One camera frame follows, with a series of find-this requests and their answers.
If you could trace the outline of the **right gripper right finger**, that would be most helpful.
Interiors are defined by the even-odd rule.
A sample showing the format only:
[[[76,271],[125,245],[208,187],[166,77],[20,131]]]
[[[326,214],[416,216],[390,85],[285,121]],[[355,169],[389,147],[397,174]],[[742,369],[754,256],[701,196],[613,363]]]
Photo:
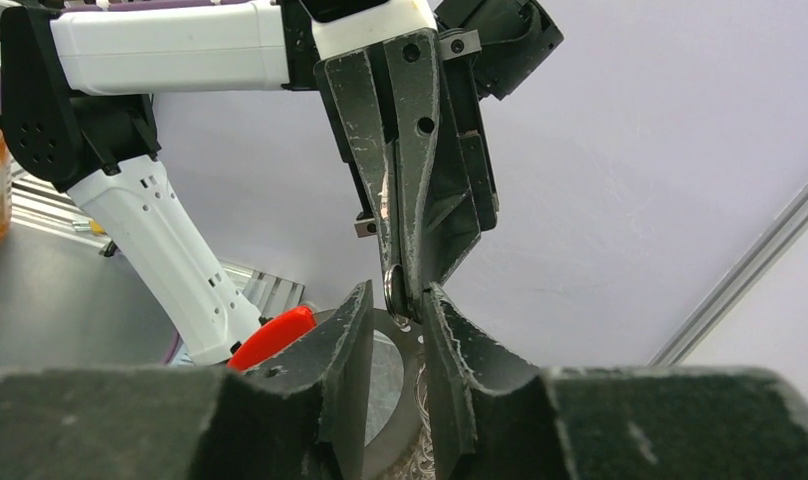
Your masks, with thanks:
[[[428,403],[439,479],[534,479],[544,435],[536,368],[466,318],[438,284],[424,294]]]

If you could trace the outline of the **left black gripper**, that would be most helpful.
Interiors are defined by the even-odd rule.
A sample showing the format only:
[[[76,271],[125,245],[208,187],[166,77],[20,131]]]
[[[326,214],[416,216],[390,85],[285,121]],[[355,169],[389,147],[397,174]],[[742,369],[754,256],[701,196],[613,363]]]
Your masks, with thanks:
[[[375,225],[387,310],[422,320],[497,223],[481,104],[513,93],[562,42],[538,1],[318,1],[317,87]]]

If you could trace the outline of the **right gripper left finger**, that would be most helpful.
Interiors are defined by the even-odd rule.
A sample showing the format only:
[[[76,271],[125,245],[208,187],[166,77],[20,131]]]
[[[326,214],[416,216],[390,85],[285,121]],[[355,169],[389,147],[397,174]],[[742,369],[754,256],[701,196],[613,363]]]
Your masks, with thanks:
[[[245,479],[359,479],[373,352],[373,288],[248,373],[261,432]]]

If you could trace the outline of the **metal keyring with red handle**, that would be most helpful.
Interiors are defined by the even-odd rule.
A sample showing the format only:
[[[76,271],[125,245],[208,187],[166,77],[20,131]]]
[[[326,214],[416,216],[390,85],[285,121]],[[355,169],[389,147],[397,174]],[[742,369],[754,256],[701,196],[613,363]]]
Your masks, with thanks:
[[[299,306],[264,321],[238,348],[228,367],[248,380],[248,373],[310,332],[337,307],[316,313],[310,307]],[[389,313],[375,305],[373,321],[364,458],[359,479],[432,479],[435,472],[423,411],[420,331],[416,327],[397,326]],[[244,425],[251,435],[248,444],[252,449],[261,432],[253,418],[256,400],[253,405],[252,417]]]

